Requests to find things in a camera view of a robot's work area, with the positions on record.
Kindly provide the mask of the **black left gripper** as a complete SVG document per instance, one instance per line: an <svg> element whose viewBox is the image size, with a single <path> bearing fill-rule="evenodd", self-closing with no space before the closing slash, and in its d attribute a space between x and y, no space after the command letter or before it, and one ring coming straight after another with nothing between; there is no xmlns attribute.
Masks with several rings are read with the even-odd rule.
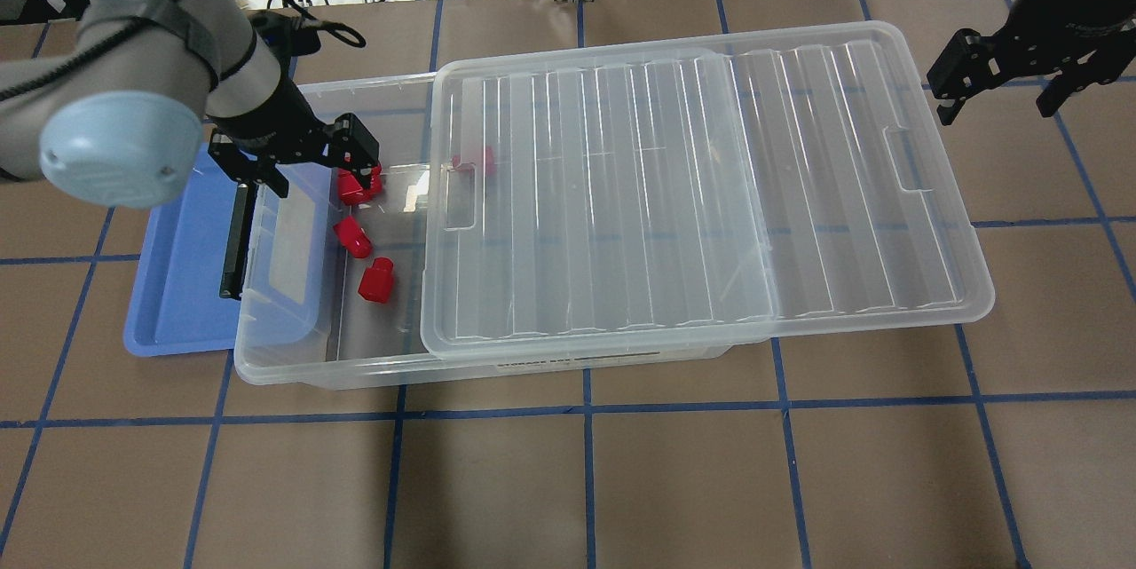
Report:
<svg viewBox="0 0 1136 569"><path fill-rule="evenodd" d="M381 143L352 112L334 122L300 117L299 122L248 135L232 117L207 117L215 125L208 145L210 159L239 185L259 185L289 196L289 179L279 164L319 164L351 171L358 179L381 174Z"/></svg>

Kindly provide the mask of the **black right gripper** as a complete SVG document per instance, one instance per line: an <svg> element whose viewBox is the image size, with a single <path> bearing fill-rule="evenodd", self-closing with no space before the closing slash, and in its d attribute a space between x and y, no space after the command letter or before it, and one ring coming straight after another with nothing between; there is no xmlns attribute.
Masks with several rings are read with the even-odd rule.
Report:
<svg viewBox="0 0 1136 569"><path fill-rule="evenodd" d="M954 32L927 72L927 83L938 101L939 124L949 127L978 93L1011 80L1053 75L1036 99L1039 115L1052 117L1074 93L1119 80L1133 55L1131 5L1113 11L1102 6L1018 8L993 35Z"/></svg>

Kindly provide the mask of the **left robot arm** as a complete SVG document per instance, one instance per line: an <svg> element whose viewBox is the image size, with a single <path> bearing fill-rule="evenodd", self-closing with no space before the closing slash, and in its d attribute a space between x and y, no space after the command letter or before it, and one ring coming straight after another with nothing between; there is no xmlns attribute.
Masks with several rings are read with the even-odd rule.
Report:
<svg viewBox="0 0 1136 569"><path fill-rule="evenodd" d="M319 164L369 187L377 139L354 115L323 122L289 59L289 37L235 0L87 0L72 55L3 64L5 184L162 206L186 189L208 120L209 153L240 184L289 196L281 164Z"/></svg>

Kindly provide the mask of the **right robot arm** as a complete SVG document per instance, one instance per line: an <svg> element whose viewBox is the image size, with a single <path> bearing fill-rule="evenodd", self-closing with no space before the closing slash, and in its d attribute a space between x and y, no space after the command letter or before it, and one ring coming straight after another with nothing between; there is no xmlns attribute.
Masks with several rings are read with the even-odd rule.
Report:
<svg viewBox="0 0 1136 569"><path fill-rule="evenodd" d="M1014 0L993 35L958 30L927 73L941 124L1011 80L1049 76L1036 99L1044 117L1084 87L1113 83L1133 61L1133 12L1135 0Z"/></svg>

